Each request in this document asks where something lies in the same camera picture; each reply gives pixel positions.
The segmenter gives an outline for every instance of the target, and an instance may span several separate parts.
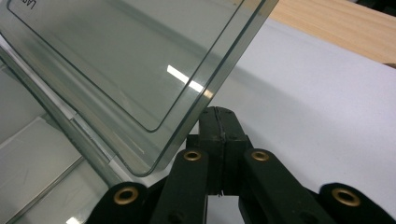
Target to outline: glass panel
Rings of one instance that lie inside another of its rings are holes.
[[[0,32],[107,154],[147,175],[170,161],[274,2],[9,0]]]

